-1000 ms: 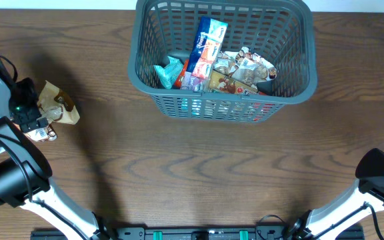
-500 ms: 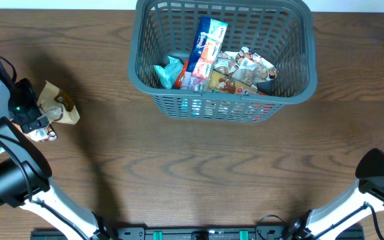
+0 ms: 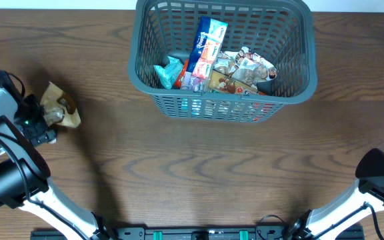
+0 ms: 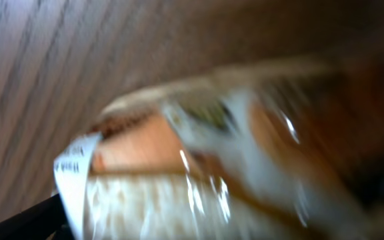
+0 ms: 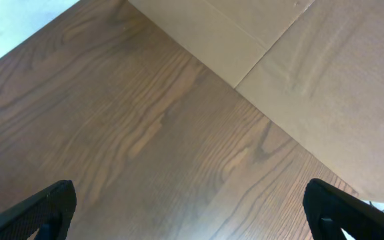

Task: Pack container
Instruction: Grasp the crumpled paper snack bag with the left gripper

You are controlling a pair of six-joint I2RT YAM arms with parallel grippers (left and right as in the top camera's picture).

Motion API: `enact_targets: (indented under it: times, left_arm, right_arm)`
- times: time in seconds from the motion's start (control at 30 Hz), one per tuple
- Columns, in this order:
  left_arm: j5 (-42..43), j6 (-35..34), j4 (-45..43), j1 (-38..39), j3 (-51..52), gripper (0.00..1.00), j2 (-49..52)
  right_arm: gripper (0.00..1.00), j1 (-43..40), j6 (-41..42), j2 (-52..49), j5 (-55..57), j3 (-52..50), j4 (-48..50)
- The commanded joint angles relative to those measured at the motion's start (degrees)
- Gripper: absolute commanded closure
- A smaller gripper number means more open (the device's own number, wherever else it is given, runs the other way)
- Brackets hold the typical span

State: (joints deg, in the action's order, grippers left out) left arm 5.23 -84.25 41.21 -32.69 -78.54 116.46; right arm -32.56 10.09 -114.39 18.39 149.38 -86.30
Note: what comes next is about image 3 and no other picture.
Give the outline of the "cream snack bag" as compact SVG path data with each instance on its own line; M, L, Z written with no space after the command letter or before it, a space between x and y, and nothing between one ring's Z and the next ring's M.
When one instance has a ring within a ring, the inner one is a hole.
M236 70L232 78L257 88L258 83L272 81L277 78L278 71L275 66L248 47L242 47L235 57Z
M74 100L52 82L49 82L42 95L40 105L44 109L44 120L48 126L77 128L81 124Z
M230 75L237 70L236 56L238 52L220 51L217 55L213 69L221 74Z

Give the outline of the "white light-blue small packet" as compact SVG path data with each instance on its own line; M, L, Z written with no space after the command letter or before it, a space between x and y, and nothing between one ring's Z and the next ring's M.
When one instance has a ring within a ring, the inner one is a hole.
M171 89L183 70L180 59L168 56L169 64L165 67L154 65L154 70L164 88Z

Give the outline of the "red orange pasta package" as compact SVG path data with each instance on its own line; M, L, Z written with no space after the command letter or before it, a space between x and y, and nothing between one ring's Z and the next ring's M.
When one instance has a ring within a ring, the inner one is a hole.
M238 80L213 71L208 79L202 80L189 76L186 72L189 60L185 64L173 84L174 89L192 90L194 92L230 93L235 95L265 95L263 92L250 87Z

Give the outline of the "Kleenex tissue multipack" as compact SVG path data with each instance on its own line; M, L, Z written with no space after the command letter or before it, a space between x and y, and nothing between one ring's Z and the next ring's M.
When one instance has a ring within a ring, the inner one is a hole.
M202 17L180 89L205 92L227 32L228 24Z

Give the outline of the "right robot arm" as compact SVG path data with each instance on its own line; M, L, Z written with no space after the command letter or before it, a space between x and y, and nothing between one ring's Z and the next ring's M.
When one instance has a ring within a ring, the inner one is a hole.
M368 151L360 160L355 181L330 203L309 210L283 235L284 239L336 239L344 230L369 215L381 236L376 212L384 211L384 152Z

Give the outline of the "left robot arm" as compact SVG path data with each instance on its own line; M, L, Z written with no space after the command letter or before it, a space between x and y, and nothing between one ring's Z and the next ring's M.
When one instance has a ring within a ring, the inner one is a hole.
M66 239L116 239L94 213L76 205L52 181L36 146L56 138L34 95L16 88L16 75L0 70L0 207L32 213Z

